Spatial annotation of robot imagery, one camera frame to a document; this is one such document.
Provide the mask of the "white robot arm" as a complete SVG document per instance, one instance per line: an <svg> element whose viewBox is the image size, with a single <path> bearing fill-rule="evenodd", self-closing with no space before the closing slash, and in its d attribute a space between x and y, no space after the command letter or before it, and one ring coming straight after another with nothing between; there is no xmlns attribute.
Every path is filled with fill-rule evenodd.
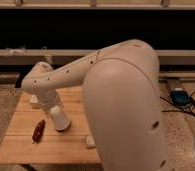
<svg viewBox="0 0 195 171"><path fill-rule="evenodd" d="M80 85L104 171L169 171L159 95L159 59L141 40L99 49L56 70L37 63L21 87L48 103Z"/></svg>

